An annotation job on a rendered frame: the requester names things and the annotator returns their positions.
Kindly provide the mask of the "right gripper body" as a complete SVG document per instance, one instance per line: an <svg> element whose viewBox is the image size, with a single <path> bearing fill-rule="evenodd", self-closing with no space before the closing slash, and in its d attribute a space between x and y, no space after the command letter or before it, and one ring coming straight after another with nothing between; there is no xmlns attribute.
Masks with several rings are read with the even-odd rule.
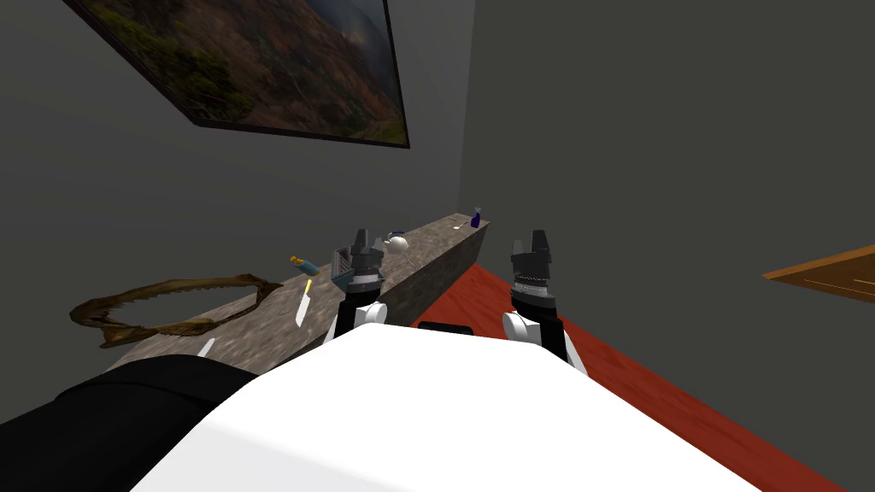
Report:
<svg viewBox="0 0 875 492"><path fill-rule="evenodd" d="M523 252L510 256L515 280L549 280L549 252Z"/></svg>

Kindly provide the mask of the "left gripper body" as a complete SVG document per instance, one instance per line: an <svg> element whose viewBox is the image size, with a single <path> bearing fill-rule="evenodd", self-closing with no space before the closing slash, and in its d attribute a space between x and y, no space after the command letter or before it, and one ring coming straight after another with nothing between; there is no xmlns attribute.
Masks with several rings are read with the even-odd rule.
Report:
<svg viewBox="0 0 875 492"><path fill-rule="evenodd" d="M351 245L344 251L347 271L354 276L378 275L384 261L384 251L368 246Z"/></svg>

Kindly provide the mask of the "grey blue toaster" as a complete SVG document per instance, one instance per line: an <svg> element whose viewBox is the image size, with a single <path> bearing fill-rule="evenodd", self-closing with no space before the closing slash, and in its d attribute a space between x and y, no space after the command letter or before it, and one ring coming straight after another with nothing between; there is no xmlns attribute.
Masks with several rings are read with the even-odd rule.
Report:
<svg viewBox="0 0 875 492"><path fill-rule="evenodd" d="M347 291L348 285L355 276L351 265L351 247L336 249L332 253L331 280L342 291Z"/></svg>

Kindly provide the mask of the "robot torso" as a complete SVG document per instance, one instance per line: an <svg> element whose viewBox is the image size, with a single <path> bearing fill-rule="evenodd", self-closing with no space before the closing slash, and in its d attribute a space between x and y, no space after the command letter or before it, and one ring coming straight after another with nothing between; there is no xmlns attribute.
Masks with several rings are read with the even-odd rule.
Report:
<svg viewBox="0 0 875 492"><path fill-rule="evenodd" d="M224 400L132 492L759 492L534 344L367 324Z"/></svg>

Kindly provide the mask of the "framed landscape picture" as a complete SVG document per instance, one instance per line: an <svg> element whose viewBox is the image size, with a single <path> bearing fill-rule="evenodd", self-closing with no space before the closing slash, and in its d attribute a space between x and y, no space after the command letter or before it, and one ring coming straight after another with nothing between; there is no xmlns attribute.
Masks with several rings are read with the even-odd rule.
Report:
<svg viewBox="0 0 875 492"><path fill-rule="evenodd" d="M409 147L387 0L63 0L192 124Z"/></svg>

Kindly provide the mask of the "brown wooden table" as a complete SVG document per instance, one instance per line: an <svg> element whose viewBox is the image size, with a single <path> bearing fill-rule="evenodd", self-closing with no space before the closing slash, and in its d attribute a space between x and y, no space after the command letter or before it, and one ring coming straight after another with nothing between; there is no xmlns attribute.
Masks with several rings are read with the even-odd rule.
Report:
<svg viewBox="0 0 875 492"><path fill-rule="evenodd" d="M875 244L764 273L763 277L875 304Z"/></svg>

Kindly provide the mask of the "yellow handled knife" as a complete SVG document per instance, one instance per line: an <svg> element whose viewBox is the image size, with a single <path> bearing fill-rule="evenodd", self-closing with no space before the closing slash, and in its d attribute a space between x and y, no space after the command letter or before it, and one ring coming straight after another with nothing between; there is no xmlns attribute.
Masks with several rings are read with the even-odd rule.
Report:
<svg viewBox="0 0 875 492"><path fill-rule="evenodd" d="M304 321L305 316L306 316L306 313L308 311L309 288L311 288L312 282L313 282L313 279L309 278L306 285L305 285L305 288L303 289L302 295L300 297L300 302L298 304L298 308L297 308L296 315L294 318L295 324L297 327L302 326L303 321Z"/></svg>

